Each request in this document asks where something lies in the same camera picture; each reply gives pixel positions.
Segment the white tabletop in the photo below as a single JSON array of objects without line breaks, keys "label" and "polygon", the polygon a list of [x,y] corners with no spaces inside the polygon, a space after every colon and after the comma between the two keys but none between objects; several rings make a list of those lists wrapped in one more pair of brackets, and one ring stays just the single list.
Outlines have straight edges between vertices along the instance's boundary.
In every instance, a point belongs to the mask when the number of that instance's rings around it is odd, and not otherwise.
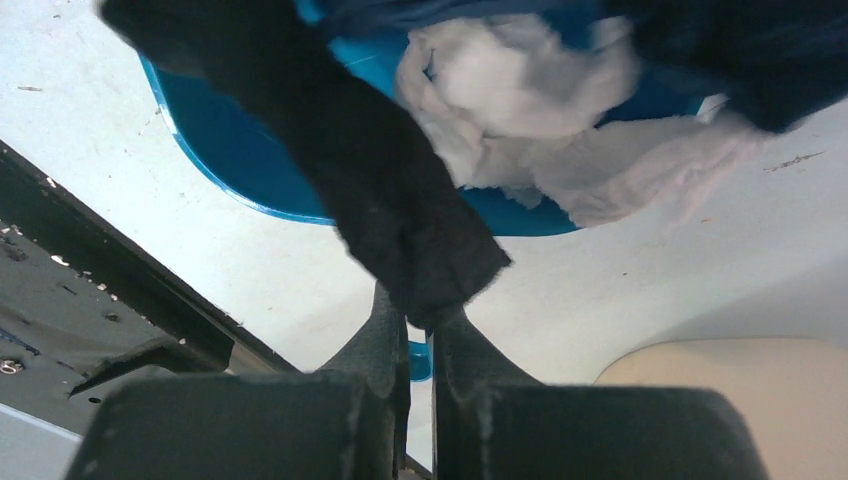
[{"label": "white tabletop", "polygon": [[[138,57],[92,12],[92,0],[0,2],[0,138],[284,358],[319,366],[367,317],[373,282],[331,228],[253,211],[197,171],[155,114]],[[848,347],[846,127],[848,105],[821,112],[671,232],[652,209],[502,239],[515,265],[471,319],[548,382],[592,382],[670,339],[808,335]],[[425,465],[428,388],[414,386],[410,423]]]}]

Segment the screw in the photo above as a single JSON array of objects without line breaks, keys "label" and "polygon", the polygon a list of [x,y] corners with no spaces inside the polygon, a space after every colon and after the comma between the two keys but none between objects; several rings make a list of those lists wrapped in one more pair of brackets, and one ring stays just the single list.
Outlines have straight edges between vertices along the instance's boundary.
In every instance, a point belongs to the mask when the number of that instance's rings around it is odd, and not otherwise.
[{"label": "screw", "polygon": [[0,373],[14,375],[24,369],[24,366],[14,360],[0,360]]}]

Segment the beige object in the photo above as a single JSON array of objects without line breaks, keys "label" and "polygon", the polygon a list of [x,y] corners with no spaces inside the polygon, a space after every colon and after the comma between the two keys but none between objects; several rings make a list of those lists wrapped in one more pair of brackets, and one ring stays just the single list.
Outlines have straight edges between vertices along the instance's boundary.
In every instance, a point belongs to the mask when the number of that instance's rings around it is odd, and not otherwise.
[{"label": "beige object", "polygon": [[708,387],[742,413],[772,480],[848,479],[848,351],[810,339],[654,345],[599,385]]}]

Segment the crumpled white fabric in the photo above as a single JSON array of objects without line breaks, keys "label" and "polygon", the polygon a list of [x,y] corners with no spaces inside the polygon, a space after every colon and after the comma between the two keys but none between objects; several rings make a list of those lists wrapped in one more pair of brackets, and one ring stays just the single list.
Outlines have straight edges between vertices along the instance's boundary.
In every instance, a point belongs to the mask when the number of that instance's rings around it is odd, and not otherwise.
[{"label": "crumpled white fabric", "polygon": [[396,96],[458,186],[501,187],[528,208],[544,194],[584,227],[669,196],[674,221],[685,220],[767,136],[724,112],[709,124],[672,117],[593,128],[639,77],[623,19],[602,20],[594,33],[594,51],[573,52],[535,15],[414,30]]}]

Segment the blue plastic tub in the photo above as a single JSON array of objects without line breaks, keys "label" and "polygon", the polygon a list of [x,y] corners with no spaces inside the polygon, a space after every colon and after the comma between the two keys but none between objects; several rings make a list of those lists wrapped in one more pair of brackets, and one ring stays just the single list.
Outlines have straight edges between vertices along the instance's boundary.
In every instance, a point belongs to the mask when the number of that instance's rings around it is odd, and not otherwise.
[{"label": "blue plastic tub", "polygon": [[[301,7],[307,21],[319,18],[311,2],[304,0]],[[596,18],[591,6],[583,4],[544,16],[565,44],[588,47],[589,25]],[[355,75],[393,96],[395,69],[406,45],[406,34],[398,32],[367,42],[336,40],[331,48]],[[203,81],[162,72],[145,59],[142,63],[163,114],[172,122],[177,143],[212,182],[245,205],[269,215],[332,224],[285,148],[259,122]],[[601,123],[694,115],[702,101],[669,91],[645,77],[636,95],[610,111]],[[500,190],[463,190],[462,195],[498,236],[547,236],[577,229],[550,200],[527,210]],[[432,373],[426,345],[410,343],[413,380],[425,380]]]}]

